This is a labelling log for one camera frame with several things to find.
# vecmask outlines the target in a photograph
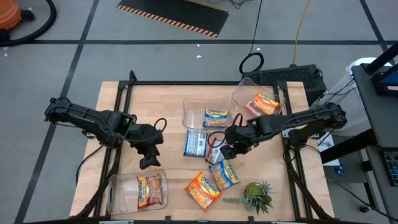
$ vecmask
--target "yellow cable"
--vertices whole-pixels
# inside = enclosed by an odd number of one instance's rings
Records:
[[[297,35],[296,35],[296,41],[294,43],[293,64],[296,61],[297,40],[299,39],[301,25],[303,24],[304,17],[305,17],[305,15],[307,13],[308,6],[310,5],[310,1],[311,0],[307,0],[307,4],[305,5],[303,16],[301,17],[300,25],[298,26]]]

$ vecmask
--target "black hose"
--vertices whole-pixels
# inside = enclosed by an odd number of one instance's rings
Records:
[[[34,39],[44,34],[52,26],[55,19],[57,18],[57,10],[55,9],[54,3],[51,0],[45,0],[45,1],[47,1],[47,3],[49,4],[51,10],[50,17],[49,19],[47,19],[45,24],[43,24],[42,27],[40,27],[35,32],[25,37],[21,37],[15,40],[0,41],[0,47],[11,47],[19,44],[26,44],[32,42]]]

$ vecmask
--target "ramen noodle package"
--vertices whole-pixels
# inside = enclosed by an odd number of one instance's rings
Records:
[[[240,183],[241,181],[232,170],[231,164],[225,159],[214,166],[209,166],[211,174],[216,179],[217,186],[220,190]]]
[[[221,192],[209,183],[202,172],[184,190],[204,211],[221,195]]]
[[[221,147],[224,145],[225,144],[221,144],[221,141],[214,138],[213,142],[211,143],[211,147],[207,153],[207,156],[205,157],[205,160],[213,165],[224,160],[224,156],[221,153]]]
[[[266,95],[257,93],[256,97],[244,107],[255,115],[260,116],[274,114],[274,111],[278,109],[279,106],[278,102],[268,98]]]
[[[206,155],[206,139],[207,133],[188,131],[183,155],[204,157]]]
[[[205,110],[205,121],[203,127],[227,127],[228,110]]]
[[[155,204],[162,204],[162,176],[137,177],[138,210]]]

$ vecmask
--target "gray floor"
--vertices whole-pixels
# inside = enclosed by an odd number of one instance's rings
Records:
[[[0,49],[0,122],[3,126],[0,130],[1,223],[14,223],[16,220],[49,130],[49,124],[43,122],[44,109],[51,97],[60,95],[67,76],[73,77],[67,96],[74,103],[94,107],[101,82],[127,79],[130,69],[135,71],[139,80],[239,80],[239,63],[250,49],[249,44],[239,42],[217,44],[205,35],[121,11],[116,9],[119,0],[53,1],[58,18],[53,27],[39,37],[40,44]],[[37,20],[19,26],[13,38],[36,30],[49,16],[45,1],[17,2],[24,9],[31,7]],[[298,46],[296,64],[315,63],[323,70],[328,88],[343,76],[345,67],[353,60],[377,57],[383,47],[398,40],[395,29],[398,2],[364,2],[387,42],[377,39],[360,0],[316,0],[310,5],[300,39],[313,41]],[[87,35],[83,35],[87,41],[79,42],[93,3],[94,6],[98,3],[98,6],[94,7]],[[305,0],[264,0],[256,37],[256,40],[263,41],[254,46],[264,54],[263,69],[287,67],[291,63],[294,46],[289,40],[295,38],[305,3]],[[214,6],[231,11],[217,40],[252,38],[258,0],[246,3],[240,10],[227,1]],[[90,40],[109,41],[93,44]],[[115,45],[112,40],[137,41]],[[197,41],[162,44],[140,40]],[[78,44],[83,47],[81,52],[76,52]],[[74,58],[76,68],[71,66]],[[20,210],[20,217],[25,216],[25,222],[68,217],[75,190],[74,175],[83,158],[85,145],[86,139],[79,130],[56,128],[40,176],[35,176],[39,178],[37,185],[31,185],[34,191],[30,204],[29,200],[24,204],[29,207]],[[366,216],[358,213],[359,204],[355,199],[333,185],[329,187],[337,217],[357,222],[377,220],[378,215],[373,212]],[[349,187],[366,198],[362,185]]]

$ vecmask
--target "table leg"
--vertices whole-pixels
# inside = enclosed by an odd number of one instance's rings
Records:
[[[364,149],[366,146],[376,145],[377,140],[373,129],[362,132],[361,134],[343,141],[323,152],[321,152],[322,164],[341,158],[352,152]]]

